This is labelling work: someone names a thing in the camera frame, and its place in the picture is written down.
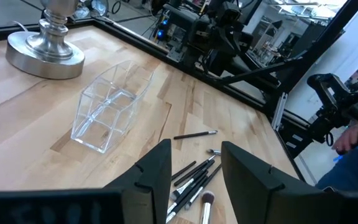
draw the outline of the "black metal frame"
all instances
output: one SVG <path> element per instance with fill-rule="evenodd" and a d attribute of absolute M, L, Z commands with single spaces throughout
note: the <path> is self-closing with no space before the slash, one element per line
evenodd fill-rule
<path fill-rule="evenodd" d="M 95 19 L 80 19 L 77 20 L 75 24 L 68 24 L 69 29 L 84 27 L 84 26 L 95 26 L 108 34 L 111 34 L 144 52 L 160 59 L 161 61 L 205 82 L 206 84 L 222 91 L 223 93 L 245 103 L 256 110 L 259 110 L 267 115 L 269 119 L 272 119 L 272 116 L 275 111 L 275 107 L 278 102 L 278 98 L 282 95 L 283 92 L 289 93 L 292 88 L 298 83 L 302 76 L 307 72 L 307 70 L 314 64 L 314 62 L 322 55 L 328 47 L 330 47 L 336 40 L 336 37 L 341 33 L 342 28 L 350 21 L 350 19 L 358 11 L 358 0 L 348 0 L 342 9 L 337 13 L 337 16 L 331 21 L 327 29 L 321 34 L 318 41 L 314 44 L 313 50 L 309 50 L 306 54 L 303 54 L 299 59 L 290 60 L 289 65 L 295 65 L 295 68 L 290 72 L 297 71 L 293 73 L 290 78 L 284 80 L 282 84 L 275 90 L 275 94 L 272 94 L 272 97 L 264 103 L 247 93 L 238 90 L 230 85 L 230 83 L 238 82 L 243 79 L 252 78 L 251 75 L 261 74 L 261 73 L 270 73 L 272 71 L 277 71 L 277 69 L 288 68 L 288 64 L 276 64 L 265 69 L 259 69 L 251 71 L 248 74 L 238 75 L 236 77 L 224 78 L 223 80 L 214 80 L 209 77 L 206 77 L 201 69 L 193 70 L 191 68 L 185 67 L 184 65 L 174 62 L 166 57 L 167 52 L 156 47 L 153 43 L 148 42 L 141 38 L 140 36 L 134 35 L 132 32 L 123 29 L 117 24 L 107 24 L 104 22 L 97 21 Z M 27 25 L 29 31 L 38 31 L 38 24 Z M 20 27 L 17 26 L 5 26 L 0 27 L 0 40 L 6 40 L 8 35 L 20 31 Z M 296 173 L 298 174 L 301 180 L 304 180 L 301 172 L 297 168 L 294 158 L 309 144 L 313 141 L 313 137 L 308 131 L 309 124 L 301 121 L 298 118 L 295 118 L 296 115 L 291 114 L 289 111 L 285 111 L 282 119 L 283 129 L 279 132 L 276 132 L 282 146 L 291 160 L 292 165 L 294 166 Z M 319 142 L 323 142 L 324 139 L 316 139 Z M 295 145 L 296 147 L 288 147 L 288 143 Z"/>

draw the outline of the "butcher block countertop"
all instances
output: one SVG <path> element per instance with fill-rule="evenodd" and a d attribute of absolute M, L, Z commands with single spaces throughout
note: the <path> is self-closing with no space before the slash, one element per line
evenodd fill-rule
<path fill-rule="evenodd" d="M 66 40 L 86 55 L 82 75 L 71 80 L 19 71 L 6 61 L 6 41 L 0 41 L 0 190 L 103 187 L 162 139 L 211 130 L 219 132 L 172 140 L 172 172 L 231 141 L 297 177 L 264 114 L 95 27 L 72 29 Z M 126 60 L 155 70 L 154 80 L 142 119 L 117 148 L 100 154 L 70 139 L 76 107 L 84 87 Z M 219 164 L 216 158 L 212 169 Z M 207 190 L 216 196 L 212 224 L 237 223 L 221 171 Z M 200 210 L 197 200 L 171 223 L 199 223 Z"/>

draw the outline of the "person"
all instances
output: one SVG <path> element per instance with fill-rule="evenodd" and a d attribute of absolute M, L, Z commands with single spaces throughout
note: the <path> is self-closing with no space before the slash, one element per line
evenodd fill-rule
<path fill-rule="evenodd" d="M 358 123 L 346 129 L 333 144 L 333 149 L 343 154 L 335 166 L 325 174 L 315 187 L 323 190 L 358 191 Z"/>

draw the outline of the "clear acrylic organizer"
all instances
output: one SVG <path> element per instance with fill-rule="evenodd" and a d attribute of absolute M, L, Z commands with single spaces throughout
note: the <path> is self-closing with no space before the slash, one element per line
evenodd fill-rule
<path fill-rule="evenodd" d="M 71 138 L 101 153 L 116 147 L 134 124 L 153 75 L 127 61 L 98 76 L 81 93 Z"/>

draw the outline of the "brush bristles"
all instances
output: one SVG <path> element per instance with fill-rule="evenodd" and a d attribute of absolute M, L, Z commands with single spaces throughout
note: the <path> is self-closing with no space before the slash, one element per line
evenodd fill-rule
<path fill-rule="evenodd" d="M 179 196 L 180 196 L 179 192 L 174 191 L 174 192 L 171 193 L 170 197 L 171 197 L 172 200 L 176 200 L 176 199 L 178 199 Z"/>
<path fill-rule="evenodd" d="M 212 204 L 215 200 L 215 195 L 212 192 L 210 192 L 209 190 L 207 190 L 203 193 L 203 197 L 201 199 L 202 199 L 203 203 Z"/>

